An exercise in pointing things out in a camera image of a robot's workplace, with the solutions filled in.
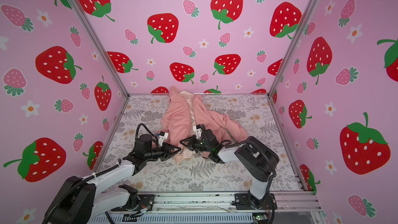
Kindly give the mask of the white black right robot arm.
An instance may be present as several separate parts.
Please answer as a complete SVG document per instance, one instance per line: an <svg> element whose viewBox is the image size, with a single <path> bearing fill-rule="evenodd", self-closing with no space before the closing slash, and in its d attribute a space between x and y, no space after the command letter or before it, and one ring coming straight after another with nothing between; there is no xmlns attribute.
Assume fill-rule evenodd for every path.
<svg viewBox="0 0 398 224"><path fill-rule="evenodd" d="M201 137L192 136L179 142L184 148L196 153L208 152L208 158L215 163L239 161L252 175L249 190L251 205L259 208L270 195L270 187L276 177L278 155L256 138L232 143L231 140L217 141L216 136L206 130Z"/></svg>

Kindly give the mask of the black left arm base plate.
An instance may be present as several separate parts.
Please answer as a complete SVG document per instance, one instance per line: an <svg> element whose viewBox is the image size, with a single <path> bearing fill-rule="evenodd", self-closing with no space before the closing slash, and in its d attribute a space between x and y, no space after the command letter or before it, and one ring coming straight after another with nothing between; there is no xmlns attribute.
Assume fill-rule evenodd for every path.
<svg viewBox="0 0 398 224"><path fill-rule="evenodd" d="M154 204L154 198L155 195L135 194L128 199L127 204L121 207L116 207L114 211L151 211Z"/></svg>

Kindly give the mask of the pink Snoopy hooded jacket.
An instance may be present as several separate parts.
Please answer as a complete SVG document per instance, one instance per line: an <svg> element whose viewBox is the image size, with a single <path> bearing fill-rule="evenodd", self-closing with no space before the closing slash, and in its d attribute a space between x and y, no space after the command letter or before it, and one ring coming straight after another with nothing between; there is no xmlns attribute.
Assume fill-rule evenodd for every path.
<svg viewBox="0 0 398 224"><path fill-rule="evenodd" d="M193 152L183 148L179 142L194 134L195 125L203 124L206 129L212 130L218 141L243 141L248 137L244 128L229 115L208 110L200 95L184 90L179 92L174 86L169 93L169 106L161 119L161 131L169 134L168 143L182 149L180 154L174 156L176 163L192 158Z"/></svg>

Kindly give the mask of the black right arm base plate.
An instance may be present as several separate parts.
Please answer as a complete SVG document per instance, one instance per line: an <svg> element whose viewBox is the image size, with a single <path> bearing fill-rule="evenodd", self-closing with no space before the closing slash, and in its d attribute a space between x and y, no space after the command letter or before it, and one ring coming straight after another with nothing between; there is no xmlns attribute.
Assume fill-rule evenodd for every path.
<svg viewBox="0 0 398 224"><path fill-rule="evenodd" d="M262 199L257 199L249 192L244 194L235 194L233 206L238 210L277 210L277 204L274 194L267 193Z"/></svg>

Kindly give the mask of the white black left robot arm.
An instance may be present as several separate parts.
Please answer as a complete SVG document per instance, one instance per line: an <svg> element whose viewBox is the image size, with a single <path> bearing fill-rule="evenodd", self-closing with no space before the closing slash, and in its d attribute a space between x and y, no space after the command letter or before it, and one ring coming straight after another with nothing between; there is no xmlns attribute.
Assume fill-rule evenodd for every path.
<svg viewBox="0 0 398 224"><path fill-rule="evenodd" d="M62 185L43 223L86 224L90 219L128 202L137 205L137 190L121 185L119 189L106 192L116 183L137 174L148 162L165 161L181 151L169 143L159 144L164 136L143 134L136 138L133 150L108 169L92 173L84 178L72 176Z"/></svg>

